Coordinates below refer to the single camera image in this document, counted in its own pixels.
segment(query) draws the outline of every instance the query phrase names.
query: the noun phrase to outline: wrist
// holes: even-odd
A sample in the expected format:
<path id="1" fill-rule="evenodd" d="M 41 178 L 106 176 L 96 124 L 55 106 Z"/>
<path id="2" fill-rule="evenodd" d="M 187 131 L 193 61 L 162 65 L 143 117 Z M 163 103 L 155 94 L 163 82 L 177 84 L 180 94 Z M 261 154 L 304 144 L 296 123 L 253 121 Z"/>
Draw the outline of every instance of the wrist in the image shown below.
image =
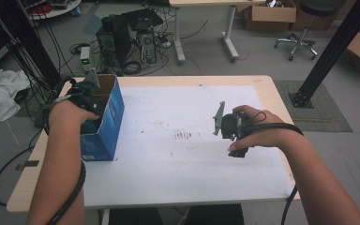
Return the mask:
<path id="1" fill-rule="evenodd" d="M 307 142 L 306 137 L 290 129 L 279 129 L 277 134 L 277 147 L 284 153 L 297 144 Z"/>

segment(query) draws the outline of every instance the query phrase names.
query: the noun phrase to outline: fingers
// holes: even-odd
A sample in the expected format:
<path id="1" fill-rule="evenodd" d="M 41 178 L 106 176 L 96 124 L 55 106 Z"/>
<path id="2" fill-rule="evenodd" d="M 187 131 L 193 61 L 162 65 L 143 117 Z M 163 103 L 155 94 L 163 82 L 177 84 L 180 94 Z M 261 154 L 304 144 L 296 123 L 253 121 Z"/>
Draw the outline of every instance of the fingers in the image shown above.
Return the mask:
<path id="1" fill-rule="evenodd" d="M 236 142 L 233 142 L 232 144 L 230 144 L 230 147 L 229 147 L 229 151 L 235 151 L 235 150 L 238 150 L 238 149 L 244 149 L 244 148 L 247 148 L 247 147 L 253 147 L 253 146 L 256 146 L 256 144 L 254 143 L 254 139 L 255 139 L 255 135 L 250 135 L 250 136 L 247 136 L 241 140 L 238 140 Z"/>
<path id="2" fill-rule="evenodd" d="M 257 113 L 260 112 L 260 110 L 257 110 L 251 106 L 248 105 L 242 105 L 238 106 L 232 109 L 233 112 L 244 112 L 246 113 L 250 118 L 255 116 Z"/>

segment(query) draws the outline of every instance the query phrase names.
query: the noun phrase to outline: electronic equipment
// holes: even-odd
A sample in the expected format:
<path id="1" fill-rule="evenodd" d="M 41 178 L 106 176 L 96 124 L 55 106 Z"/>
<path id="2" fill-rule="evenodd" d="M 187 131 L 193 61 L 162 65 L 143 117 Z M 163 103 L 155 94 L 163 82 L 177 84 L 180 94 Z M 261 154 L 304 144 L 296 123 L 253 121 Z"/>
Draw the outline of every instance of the electronic equipment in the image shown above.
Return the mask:
<path id="1" fill-rule="evenodd" d="M 133 31 L 147 30 L 146 28 L 149 26 L 154 27 L 163 24 L 162 18 L 149 8 L 122 13 L 122 15 L 126 17 Z"/>
<path id="2" fill-rule="evenodd" d="M 93 68 L 92 58 L 90 57 L 90 47 L 81 47 L 80 59 L 85 72 Z"/>
<path id="3" fill-rule="evenodd" d="M 48 2 L 55 9 L 66 9 L 67 8 L 67 0 L 49 0 Z"/>
<path id="4" fill-rule="evenodd" d="M 154 31 L 138 32 L 137 39 L 140 44 L 140 54 L 142 62 L 145 64 L 154 64 L 157 62 L 156 46 L 154 41 Z"/>
<path id="5" fill-rule="evenodd" d="M 111 15 L 101 19 L 96 32 L 102 62 L 111 67 L 121 67 L 128 59 L 131 39 L 125 16 Z"/>

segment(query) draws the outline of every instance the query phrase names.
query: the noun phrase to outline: computer tower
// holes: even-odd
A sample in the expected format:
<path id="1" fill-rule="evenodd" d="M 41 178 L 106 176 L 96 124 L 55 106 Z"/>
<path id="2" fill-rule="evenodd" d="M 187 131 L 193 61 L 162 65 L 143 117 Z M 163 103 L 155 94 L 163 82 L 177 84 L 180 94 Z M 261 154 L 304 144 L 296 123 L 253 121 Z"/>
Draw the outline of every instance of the computer tower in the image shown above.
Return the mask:
<path id="1" fill-rule="evenodd" d="M 96 32 L 102 62 L 107 66 L 121 67 L 128 59 L 131 40 L 124 16 L 111 15 L 101 19 L 102 26 Z"/>
<path id="2" fill-rule="evenodd" d="M 138 32 L 137 39 L 140 43 L 140 54 L 142 62 L 154 64 L 157 62 L 156 46 L 154 41 L 154 31 Z"/>

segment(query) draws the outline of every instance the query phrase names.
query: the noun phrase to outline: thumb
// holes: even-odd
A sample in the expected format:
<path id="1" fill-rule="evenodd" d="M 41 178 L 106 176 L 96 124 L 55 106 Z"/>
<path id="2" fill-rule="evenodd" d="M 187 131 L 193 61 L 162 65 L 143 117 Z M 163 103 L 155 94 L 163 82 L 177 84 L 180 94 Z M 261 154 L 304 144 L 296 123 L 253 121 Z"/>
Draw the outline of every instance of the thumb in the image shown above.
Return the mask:
<path id="1" fill-rule="evenodd" d="M 241 140 L 233 142 L 232 144 L 230 144 L 229 151 L 235 151 L 238 149 L 244 149 L 247 147 L 255 146 L 255 144 L 254 144 L 255 138 L 254 137 L 255 137 L 255 135 L 249 135 Z"/>

